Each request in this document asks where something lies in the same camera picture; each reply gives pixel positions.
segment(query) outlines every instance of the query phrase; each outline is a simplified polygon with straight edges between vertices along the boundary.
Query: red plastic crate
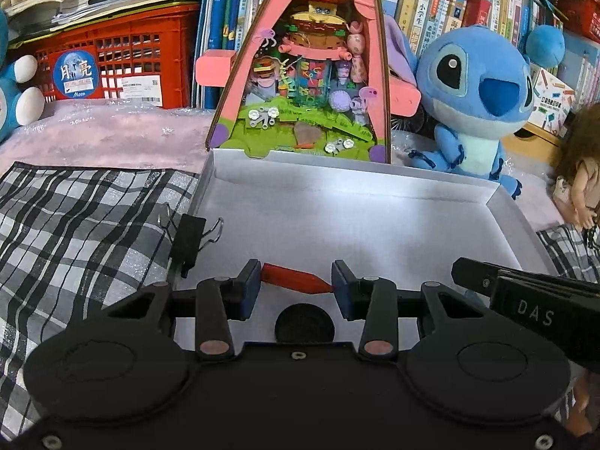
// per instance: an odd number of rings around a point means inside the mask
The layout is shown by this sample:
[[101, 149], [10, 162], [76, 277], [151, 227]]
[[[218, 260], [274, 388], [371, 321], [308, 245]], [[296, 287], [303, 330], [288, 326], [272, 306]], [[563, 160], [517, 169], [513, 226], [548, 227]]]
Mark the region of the red plastic crate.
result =
[[158, 75], [154, 82], [160, 82], [163, 108], [186, 107], [198, 8], [198, 4], [182, 4], [96, 22], [23, 44], [8, 59], [36, 57], [38, 72], [32, 83], [46, 101], [68, 99], [55, 86], [53, 70], [65, 51], [81, 50], [94, 57], [98, 71], [97, 87], [87, 98], [118, 98], [124, 77]]
[[600, 0], [556, 0], [556, 8], [569, 19], [564, 27], [600, 43]]

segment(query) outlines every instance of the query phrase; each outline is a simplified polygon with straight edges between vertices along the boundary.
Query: white cardboard box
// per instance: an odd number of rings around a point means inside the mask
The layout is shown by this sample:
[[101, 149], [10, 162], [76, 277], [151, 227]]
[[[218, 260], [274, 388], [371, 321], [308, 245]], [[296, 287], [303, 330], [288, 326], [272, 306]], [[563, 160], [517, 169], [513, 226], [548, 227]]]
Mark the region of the white cardboard box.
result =
[[[235, 276], [250, 258], [326, 282], [332, 262], [342, 259], [359, 278], [377, 275], [412, 290], [425, 281], [455, 287], [451, 268], [458, 257], [556, 273], [514, 200], [492, 181], [282, 151], [250, 159], [242, 150], [216, 149], [193, 203], [207, 225], [224, 219], [223, 234], [178, 289]], [[343, 320], [333, 294], [263, 284], [250, 320], [230, 321], [236, 351], [244, 341], [274, 341], [277, 315], [298, 302], [328, 311], [335, 341], [358, 343], [364, 322]], [[412, 347], [415, 320], [398, 326], [401, 348]], [[193, 333], [192, 319], [178, 320], [182, 347], [193, 349]]]
[[532, 64], [533, 111], [529, 123], [563, 138], [565, 120], [575, 100], [575, 92], [547, 70]]

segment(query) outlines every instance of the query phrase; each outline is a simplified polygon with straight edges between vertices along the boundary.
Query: blue stuffed animal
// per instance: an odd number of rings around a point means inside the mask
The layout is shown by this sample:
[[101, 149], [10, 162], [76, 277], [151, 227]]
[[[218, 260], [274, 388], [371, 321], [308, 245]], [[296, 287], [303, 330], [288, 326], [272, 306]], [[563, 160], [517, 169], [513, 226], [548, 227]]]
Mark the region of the blue stuffed animal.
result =
[[[8, 49], [8, 21], [0, 10], [0, 65], [4, 63]], [[17, 83], [31, 80], [37, 71], [33, 55], [24, 55], [0, 70], [0, 143], [16, 128], [38, 120], [44, 111], [46, 99], [36, 87], [21, 92]]]
[[406, 69], [415, 73], [421, 103], [439, 122], [439, 150], [414, 150], [412, 165], [497, 181], [516, 198], [521, 183], [502, 174], [500, 139], [523, 127], [533, 110], [527, 60], [503, 36], [474, 25], [438, 37], [417, 61], [393, 18], [385, 17], [385, 29], [390, 67], [409, 82]]

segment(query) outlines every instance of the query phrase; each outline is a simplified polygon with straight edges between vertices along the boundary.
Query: curly brown hair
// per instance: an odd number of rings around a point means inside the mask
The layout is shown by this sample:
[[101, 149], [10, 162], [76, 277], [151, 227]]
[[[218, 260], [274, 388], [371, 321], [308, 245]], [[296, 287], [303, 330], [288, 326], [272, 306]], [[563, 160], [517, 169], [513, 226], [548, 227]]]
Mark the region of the curly brown hair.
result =
[[570, 128], [569, 137], [561, 146], [555, 173], [572, 184], [581, 159], [590, 158], [600, 163], [600, 102], [582, 108]]

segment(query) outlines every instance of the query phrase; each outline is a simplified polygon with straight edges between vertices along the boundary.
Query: purple block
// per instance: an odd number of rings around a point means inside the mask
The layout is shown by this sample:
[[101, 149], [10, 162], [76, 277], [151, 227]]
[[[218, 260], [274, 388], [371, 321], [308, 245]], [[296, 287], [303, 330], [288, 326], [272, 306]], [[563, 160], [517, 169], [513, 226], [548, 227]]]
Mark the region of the purple block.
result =
[[374, 145], [369, 149], [369, 159], [371, 162], [381, 162], [385, 164], [385, 145]]
[[212, 133], [212, 137], [211, 137], [209, 146], [211, 149], [216, 149], [217, 147], [220, 147], [221, 145], [223, 145], [227, 141], [228, 138], [229, 138], [228, 128], [225, 125], [223, 125], [222, 123], [217, 123], [215, 125], [215, 130]]

